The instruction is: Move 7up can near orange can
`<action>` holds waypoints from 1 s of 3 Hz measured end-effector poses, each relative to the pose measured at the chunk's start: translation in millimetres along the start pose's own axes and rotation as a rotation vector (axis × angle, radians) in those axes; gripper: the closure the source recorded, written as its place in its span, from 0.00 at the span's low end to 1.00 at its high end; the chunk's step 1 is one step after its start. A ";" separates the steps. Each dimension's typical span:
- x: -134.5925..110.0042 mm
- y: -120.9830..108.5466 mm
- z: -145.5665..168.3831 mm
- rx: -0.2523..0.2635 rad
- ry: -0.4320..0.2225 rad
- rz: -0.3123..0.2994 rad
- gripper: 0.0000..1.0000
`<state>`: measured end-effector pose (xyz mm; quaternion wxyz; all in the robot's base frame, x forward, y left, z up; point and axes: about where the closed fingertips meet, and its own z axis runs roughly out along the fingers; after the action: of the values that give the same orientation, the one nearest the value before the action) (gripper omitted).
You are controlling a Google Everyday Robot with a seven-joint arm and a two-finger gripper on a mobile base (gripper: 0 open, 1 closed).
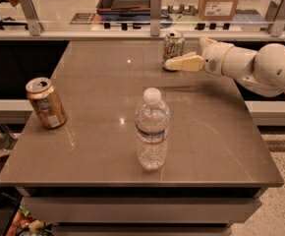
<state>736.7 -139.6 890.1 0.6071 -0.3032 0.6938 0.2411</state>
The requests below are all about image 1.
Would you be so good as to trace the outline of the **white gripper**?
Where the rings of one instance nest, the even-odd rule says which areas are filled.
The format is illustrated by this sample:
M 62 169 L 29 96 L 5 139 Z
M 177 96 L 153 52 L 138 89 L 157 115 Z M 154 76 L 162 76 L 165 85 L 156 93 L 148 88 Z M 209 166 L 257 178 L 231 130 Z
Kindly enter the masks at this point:
M 214 39 L 201 37 L 199 45 L 202 49 L 202 57 L 194 55 L 169 59 L 165 62 L 165 68 L 169 71 L 197 72 L 203 66 L 203 69 L 209 74 L 221 76 L 223 61 L 233 44 L 216 42 Z

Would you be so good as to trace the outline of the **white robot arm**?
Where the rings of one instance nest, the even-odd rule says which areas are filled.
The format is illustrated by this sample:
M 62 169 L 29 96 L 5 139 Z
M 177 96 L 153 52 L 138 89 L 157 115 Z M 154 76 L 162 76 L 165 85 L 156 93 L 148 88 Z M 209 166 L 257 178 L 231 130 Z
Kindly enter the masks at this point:
M 285 45 L 269 43 L 259 51 L 207 37 L 199 39 L 201 55 L 190 52 L 168 59 L 169 71 L 197 72 L 232 78 L 243 88 L 273 97 L 285 93 Z

